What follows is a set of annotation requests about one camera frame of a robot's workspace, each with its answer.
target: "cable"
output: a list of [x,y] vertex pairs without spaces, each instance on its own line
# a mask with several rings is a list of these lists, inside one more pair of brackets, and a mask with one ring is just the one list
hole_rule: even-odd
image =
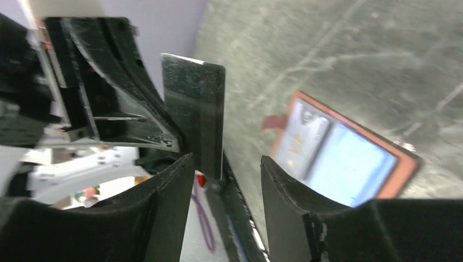
[[193,182],[193,194],[191,194],[191,200],[196,204],[199,224],[201,225],[201,232],[203,233],[203,238],[206,242],[207,249],[211,254],[214,254],[216,250],[216,243],[211,229],[211,223],[209,222],[206,212],[204,211],[204,208],[198,199],[198,181],[196,179]]

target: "table surface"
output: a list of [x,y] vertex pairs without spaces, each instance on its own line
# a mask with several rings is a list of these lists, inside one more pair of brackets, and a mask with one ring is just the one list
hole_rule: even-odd
[[463,197],[463,2],[210,0],[194,57],[227,69],[224,148],[266,241],[260,158],[301,90],[424,160],[402,197]]

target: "marble tabletop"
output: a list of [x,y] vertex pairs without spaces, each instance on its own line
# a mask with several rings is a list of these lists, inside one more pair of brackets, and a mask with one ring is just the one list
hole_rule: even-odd
[[210,0],[195,58],[227,69],[224,148],[266,243],[260,158],[301,90],[424,160],[402,197],[463,197],[463,2]]

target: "white device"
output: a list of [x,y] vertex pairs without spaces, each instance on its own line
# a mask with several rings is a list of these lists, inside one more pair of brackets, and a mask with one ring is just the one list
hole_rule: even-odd
[[27,190],[32,199],[51,205],[83,188],[127,176],[149,175],[134,165],[138,158],[136,147],[113,147],[64,163],[39,165],[29,173]]

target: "gray table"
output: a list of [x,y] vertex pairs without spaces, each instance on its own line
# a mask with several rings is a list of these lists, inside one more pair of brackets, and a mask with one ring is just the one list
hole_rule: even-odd
[[210,0],[195,58],[227,68],[224,148],[266,243],[260,157],[302,90],[425,166],[403,197],[463,197],[463,2]]

